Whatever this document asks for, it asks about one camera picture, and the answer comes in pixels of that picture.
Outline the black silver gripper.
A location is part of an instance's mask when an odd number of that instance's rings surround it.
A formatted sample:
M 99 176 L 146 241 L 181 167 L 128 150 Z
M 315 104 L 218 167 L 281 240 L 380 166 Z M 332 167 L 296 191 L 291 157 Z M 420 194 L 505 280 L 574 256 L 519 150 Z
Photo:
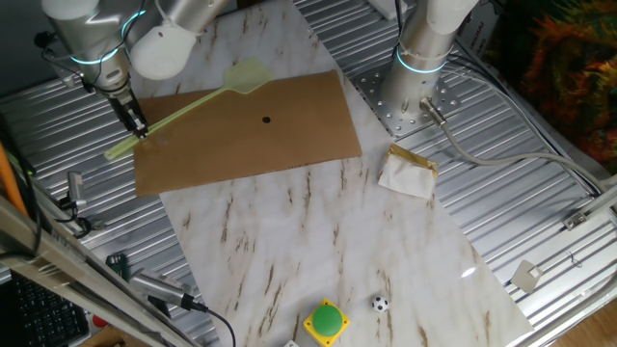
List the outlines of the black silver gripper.
M 139 102 L 131 88 L 122 88 L 115 91 L 104 91 L 112 108 L 127 131 L 132 132 L 138 139 L 148 135 L 148 121 L 139 106 Z

